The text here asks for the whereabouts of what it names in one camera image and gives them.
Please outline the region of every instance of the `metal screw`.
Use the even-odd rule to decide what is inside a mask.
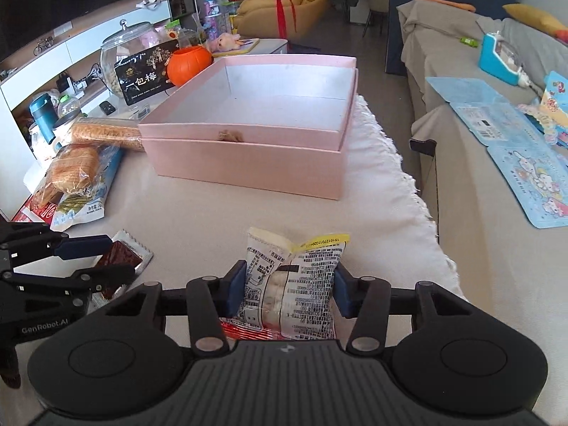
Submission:
[[[378,349],[381,346],[381,343],[379,343],[375,338],[361,336],[351,341],[351,346],[353,349],[361,352],[371,352],[372,350]]]
[[[219,338],[207,336],[196,341],[195,347],[203,352],[213,352],[223,347],[223,341]]]

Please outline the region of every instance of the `yellow sofa chair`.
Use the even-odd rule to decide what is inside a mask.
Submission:
[[[286,38],[299,41],[329,8],[329,0],[282,0],[286,19]],[[234,19],[237,33],[249,38],[280,38],[276,0],[244,0]]]

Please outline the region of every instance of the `orange pumpkin bucket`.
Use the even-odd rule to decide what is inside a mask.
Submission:
[[[204,47],[188,47],[175,51],[168,63],[168,77],[176,86],[182,86],[213,62]]]

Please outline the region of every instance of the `open cardboard box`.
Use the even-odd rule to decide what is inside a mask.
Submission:
[[[224,58],[141,123],[158,174],[339,199],[356,59]],[[243,142],[220,141],[223,136]]]

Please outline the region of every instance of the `plush toy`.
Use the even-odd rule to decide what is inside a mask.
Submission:
[[[221,52],[225,53],[227,51],[232,51],[234,49],[239,49],[244,44],[240,41],[240,35],[231,35],[230,33],[222,33],[220,36],[212,41],[208,41],[209,51],[212,53]]]

